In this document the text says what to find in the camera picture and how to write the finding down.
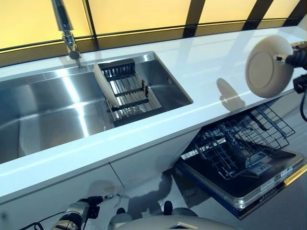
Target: faucet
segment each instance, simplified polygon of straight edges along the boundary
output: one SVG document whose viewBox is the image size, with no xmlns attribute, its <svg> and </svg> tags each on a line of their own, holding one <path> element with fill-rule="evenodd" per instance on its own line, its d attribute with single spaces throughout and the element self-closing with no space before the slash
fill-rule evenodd
<svg viewBox="0 0 307 230">
<path fill-rule="evenodd" d="M 81 63 L 79 60 L 80 52 L 78 50 L 75 38 L 73 37 L 73 34 L 71 32 L 71 30 L 73 30 L 73 27 L 66 13 L 65 6 L 62 0 L 51 1 L 53 5 L 54 14 L 57 19 L 59 31 L 63 32 L 62 40 L 65 42 L 65 45 L 67 47 L 68 55 L 71 59 L 76 60 L 78 67 L 81 68 Z"/>
</svg>

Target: dishwasher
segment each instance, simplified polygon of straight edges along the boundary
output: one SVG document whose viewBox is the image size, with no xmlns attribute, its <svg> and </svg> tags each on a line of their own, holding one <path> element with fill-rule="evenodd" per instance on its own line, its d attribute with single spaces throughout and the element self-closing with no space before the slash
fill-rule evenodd
<svg viewBox="0 0 307 230">
<path fill-rule="evenodd" d="M 176 168 L 243 219 L 306 171 L 302 154 L 282 150 L 294 133 L 264 103 L 202 127 Z"/>
</svg>

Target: dish rack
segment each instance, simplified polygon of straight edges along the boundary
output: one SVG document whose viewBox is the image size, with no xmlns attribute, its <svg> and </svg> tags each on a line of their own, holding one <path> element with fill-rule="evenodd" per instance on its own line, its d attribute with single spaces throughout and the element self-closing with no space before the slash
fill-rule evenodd
<svg viewBox="0 0 307 230">
<path fill-rule="evenodd" d="M 204 126 L 189 144 L 184 160 L 199 154 L 226 180 L 241 174 L 259 176 L 270 165 L 262 162 L 287 146 L 294 134 L 270 107 L 262 104 L 241 114 Z"/>
<path fill-rule="evenodd" d="M 135 71 L 133 59 L 98 65 L 120 105 L 119 108 L 112 107 L 106 100 L 116 127 L 161 112 L 162 106 L 154 92 Z"/>
</svg>

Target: plate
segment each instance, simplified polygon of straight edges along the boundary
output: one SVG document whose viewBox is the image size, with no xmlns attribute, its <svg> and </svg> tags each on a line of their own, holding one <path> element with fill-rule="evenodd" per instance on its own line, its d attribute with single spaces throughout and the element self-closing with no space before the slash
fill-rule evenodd
<svg viewBox="0 0 307 230">
<path fill-rule="evenodd" d="M 94 63 L 93 65 L 93 71 L 96 78 L 96 81 L 102 91 L 102 93 L 105 95 L 106 99 L 109 101 L 110 105 L 112 107 L 119 108 L 118 101 L 112 91 L 110 83 L 106 80 L 105 76 L 102 74 L 102 71 L 97 63 Z"/>
<path fill-rule="evenodd" d="M 293 67 L 276 61 L 275 55 L 293 54 L 286 39 L 273 35 L 259 41 L 251 51 L 245 67 L 245 78 L 250 90 L 259 97 L 270 98 L 288 85 Z"/>
</svg>

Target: wire rack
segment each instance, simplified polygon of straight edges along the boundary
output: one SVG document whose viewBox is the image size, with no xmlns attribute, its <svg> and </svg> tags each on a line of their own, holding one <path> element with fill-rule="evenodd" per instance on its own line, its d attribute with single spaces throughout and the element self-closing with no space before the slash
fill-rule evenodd
<svg viewBox="0 0 307 230">
<path fill-rule="evenodd" d="M 102 63 L 99 67 L 120 105 L 119 108 L 112 107 L 106 101 L 113 121 L 133 119 L 161 108 L 155 94 L 135 71 L 133 59 Z"/>
<path fill-rule="evenodd" d="M 205 126 L 185 150 L 183 159 L 199 154 L 225 179 L 248 168 L 287 146 L 294 134 L 272 109 L 262 104 L 252 110 Z"/>
</svg>

